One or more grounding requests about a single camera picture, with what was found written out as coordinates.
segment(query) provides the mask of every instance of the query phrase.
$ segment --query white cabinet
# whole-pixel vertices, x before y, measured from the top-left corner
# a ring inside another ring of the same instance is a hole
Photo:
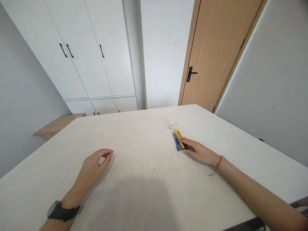
[[[135,94],[122,0],[85,2],[113,95]]]
[[[61,96],[88,97],[44,1],[1,0],[1,3]]]
[[[115,104],[118,112],[137,111],[136,97],[115,98]]]
[[[69,101],[65,103],[73,114],[85,113],[86,116],[96,115],[91,100]]]
[[[84,0],[45,0],[89,97],[111,96]],[[111,49],[116,43],[108,44]]]
[[[122,0],[0,0],[73,114],[137,110]]]
[[[97,114],[110,114],[110,113],[117,113],[118,110],[116,108],[115,100],[110,99],[95,99],[91,100]]]

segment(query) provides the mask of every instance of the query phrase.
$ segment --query white table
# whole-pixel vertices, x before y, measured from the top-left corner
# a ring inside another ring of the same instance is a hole
[[[73,231],[211,231],[254,218],[224,177],[177,152],[170,121],[286,202],[308,195],[303,165],[197,105],[159,108],[74,120],[0,179],[0,230],[38,230],[100,148],[114,157]]]

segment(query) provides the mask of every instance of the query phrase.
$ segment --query black handle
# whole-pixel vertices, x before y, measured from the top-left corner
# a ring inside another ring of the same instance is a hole
[[[105,58],[104,54],[103,54],[103,51],[102,51],[102,45],[99,45],[99,47],[100,47],[100,51],[102,52],[103,58]]]
[[[74,56],[72,55],[71,50],[70,50],[70,47],[68,46],[68,44],[67,44],[66,46],[67,46],[67,48],[68,48],[68,51],[69,51],[70,54],[71,54],[71,57],[74,58]]]
[[[190,76],[191,74],[198,74],[198,72],[192,72],[192,69],[193,67],[189,67],[189,70],[188,70],[188,76],[187,76],[187,81],[186,82],[189,82],[190,81]]]
[[[63,51],[63,54],[65,55],[65,57],[67,58],[67,55],[65,54],[65,52],[64,52],[64,50],[63,50],[63,46],[62,46],[62,44],[61,43],[59,43],[60,44],[60,47],[61,47],[61,49],[62,49],[62,51]]]

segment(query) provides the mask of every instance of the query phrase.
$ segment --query red string bracelet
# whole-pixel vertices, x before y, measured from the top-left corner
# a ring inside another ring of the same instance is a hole
[[[216,172],[217,172],[217,170],[218,170],[218,167],[219,167],[219,164],[221,163],[221,161],[222,161],[222,159],[225,159],[225,157],[224,156],[220,156],[221,158],[220,158],[220,161],[218,162],[218,164],[216,165],[216,170],[215,170],[215,172],[214,173],[212,173],[211,175],[209,175],[209,176],[212,176],[212,175],[214,175]]]

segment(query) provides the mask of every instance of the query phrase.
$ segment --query right hand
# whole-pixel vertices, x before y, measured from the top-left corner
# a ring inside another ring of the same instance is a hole
[[[181,137],[181,142],[195,149],[195,151],[184,150],[183,152],[193,157],[197,161],[200,161],[204,164],[214,165],[214,166],[216,166],[218,162],[220,161],[220,158],[221,158],[220,155],[213,152],[211,149],[208,149],[207,147],[203,146],[199,142],[190,140],[186,137]]]

